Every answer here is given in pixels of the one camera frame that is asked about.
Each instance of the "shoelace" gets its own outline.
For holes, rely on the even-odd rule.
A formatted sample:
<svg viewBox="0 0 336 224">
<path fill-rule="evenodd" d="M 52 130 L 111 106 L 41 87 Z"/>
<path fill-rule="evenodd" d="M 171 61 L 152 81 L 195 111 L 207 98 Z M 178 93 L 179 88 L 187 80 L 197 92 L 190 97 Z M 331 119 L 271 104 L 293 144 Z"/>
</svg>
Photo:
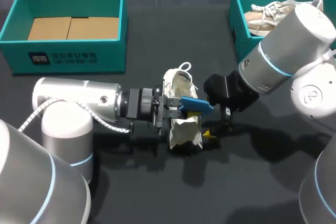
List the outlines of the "shoelace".
<svg viewBox="0 0 336 224">
<path fill-rule="evenodd" d="M 295 6 L 299 5 L 299 4 L 311 4 L 312 2 L 301 2 L 301 3 L 298 3 L 298 4 L 295 4 Z M 261 22 L 260 22 L 260 25 L 258 26 L 257 28 L 257 31 L 259 30 L 259 28 L 261 27 L 262 23 L 264 22 L 266 16 L 271 16 L 272 19 L 274 19 L 275 15 L 277 13 L 283 13 L 283 11 L 280 9 L 281 7 L 281 2 L 279 1 L 274 1 L 274 2 L 271 2 L 269 3 L 268 5 L 265 5 L 265 6 L 257 6 L 257 5 L 254 5 L 252 4 L 251 5 L 251 8 L 253 11 L 255 12 L 263 12 L 263 16 L 261 18 Z"/>
<path fill-rule="evenodd" d="M 188 65 L 187 69 L 182 69 L 182 67 L 183 67 L 184 65 Z M 186 62 L 182 63 L 182 64 L 178 67 L 178 69 L 188 72 L 188 71 L 191 69 L 191 63 L 186 61 Z M 195 84 L 194 84 L 193 82 L 191 83 L 191 85 L 192 85 L 196 90 L 198 90 L 198 88 L 195 86 Z"/>
</svg>

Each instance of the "blue gripper pad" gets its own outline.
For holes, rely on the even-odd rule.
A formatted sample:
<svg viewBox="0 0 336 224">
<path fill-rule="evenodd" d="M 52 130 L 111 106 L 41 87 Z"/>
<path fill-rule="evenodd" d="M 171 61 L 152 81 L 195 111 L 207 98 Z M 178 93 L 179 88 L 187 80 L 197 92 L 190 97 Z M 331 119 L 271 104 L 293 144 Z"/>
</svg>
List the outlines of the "blue gripper pad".
<svg viewBox="0 0 336 224">
<path fill-rule="evenodd" d="M 181 97 L 180 103 L 179 110 L 181 111 L 201 112 L 201 115 L 206 115 L 214 110 L 214 107 L 209 102 L 201 99 Z"/>
</svg>

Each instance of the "beige sneaker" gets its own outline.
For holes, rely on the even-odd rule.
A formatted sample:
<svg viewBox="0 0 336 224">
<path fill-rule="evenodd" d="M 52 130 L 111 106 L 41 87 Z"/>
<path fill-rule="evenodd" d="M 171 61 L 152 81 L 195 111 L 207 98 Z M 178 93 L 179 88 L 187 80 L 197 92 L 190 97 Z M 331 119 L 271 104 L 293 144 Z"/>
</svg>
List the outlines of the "beige sneaker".
<svg viewBox="0 0 336 224">
<path fill-rule="evenodd" d="M 266 6 L 251 5 L 252 11 L 244 14 L 248 30 L 257 36 L 268 35 L 294 8 L 300 4 L 311 4 L 323 11 L 323 0 L 297 2 L 286 0 L 272 2 Z"/>
<path fill-rule="evenodd" d="M 196 86 L 193 84 L 193 77 L 188 72 L 191 69 L 189 62 L 182 63 L 179 68 L 169 69 L 164 79 L 163 93 L 168 98 L 192 97 L 197 98 Z M 171 130 L 169 135 L 170 149 L 175 145 L 182 145 L 191 142 L 202 148 L 201 117 L 193 116 L 186 120 L 171 119 Z"/>
</svg>

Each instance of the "metal cylinder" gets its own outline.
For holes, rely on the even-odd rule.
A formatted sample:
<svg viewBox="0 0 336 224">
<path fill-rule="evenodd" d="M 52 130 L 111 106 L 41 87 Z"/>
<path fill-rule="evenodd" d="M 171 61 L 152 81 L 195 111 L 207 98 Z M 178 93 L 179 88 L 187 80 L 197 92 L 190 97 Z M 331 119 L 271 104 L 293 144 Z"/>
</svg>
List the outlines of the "metal cylinder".
<svg viewBox="0 0 336 224">
<path fill-rule="evenodd" d="M 1 120 L 0 139 L 0 223 L 87 223 L 90 190 L 77 170 Z"/>
<path fill-rule="evenodd" d="M 324 13 L 299 5 L 241 61 L 239 73 L 254 91 L 270 93 L 300 69 L 307 71 L 305 66 L 330 57 L 335 38 L 335 27 Z"/>
<path fill-rule="evenodd" d="M 35 84 L 32 104 L 35 110 L 51 98 L 81 101 L 104 121 L 115 122 L 120 91 L 117 83 L 45 77 Z"/>
<path fill-rule="evenodd" d="M 336 223 L 336 135 L 309 170 L 300 188 L 300 209 L 306 224 Z"/>
<path fill-rule="evenodd" d="M 93 169 L 93 119 L 74 102 L 59 101 L 42 118 L 43 147 L 77 169 L 89 184 Z"/>
</svg>

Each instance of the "white cable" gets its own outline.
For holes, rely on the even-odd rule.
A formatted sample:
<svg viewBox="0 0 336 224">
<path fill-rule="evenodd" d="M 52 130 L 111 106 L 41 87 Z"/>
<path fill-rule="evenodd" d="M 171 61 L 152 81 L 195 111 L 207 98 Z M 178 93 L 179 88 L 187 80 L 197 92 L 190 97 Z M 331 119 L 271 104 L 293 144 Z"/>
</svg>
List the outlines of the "white cable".
<svg viewBox="0 0 336 224">
<path fill-rule="evenodd" d="M 49 105 L 51 105 L 54 102 L 57 101 L 66 101 L 64 99 L 57 99 L 57 98 L 52 98 L 49 99 L 48 101 L 42 103 L 29 117 L 28 119 L 23 123 L 23 125 L 18 129 L 20 132 L 23 132 L 25 130 L 25 128 L 31 123 L 31 121 L 37 117 L 46 107 L 48 107 Z M 115 131 L 115 132 L 119 132 L 119 133 L 124 133 L 127 134 L 130 132 L 130 130 L 125 129 L 125 128 L 118 128 L 118 127 L 114 127 L 111 124 L 108 124 L 107 122 L 105 122 L 103 119 L 101 119 L 99 116 L 97 116 L 86 104 L 84 104 L 83 102 L 79 102 L 79 101 L 73 101 L 75 103 L 77 103 L 81 108 L 83 108 L 84 110 L 86 110 L 87 112 L 89 112 L 89 114 L 92 116 L 93 119 L 95 119 L 98 123 L 100 123 L 101 125 L 103 125 L 104 127 L 108 128 L 109 130 Z"/>
</svg>

